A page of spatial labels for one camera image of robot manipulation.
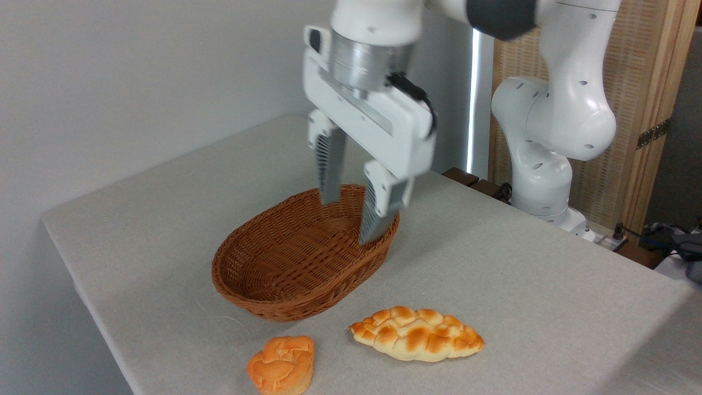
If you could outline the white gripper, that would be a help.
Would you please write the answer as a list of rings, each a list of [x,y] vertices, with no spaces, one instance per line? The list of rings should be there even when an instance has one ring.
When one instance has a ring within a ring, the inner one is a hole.
[[[378,240],[409,205],[414,177],[431,168],[435,147],[428,105],[388,82],[407,69],[414,44],[379,47],[307,25],[303,85],[318,109],[308,115],[321,204],[340,199],[347,135],[375,160],[366,187],[359,244]]]

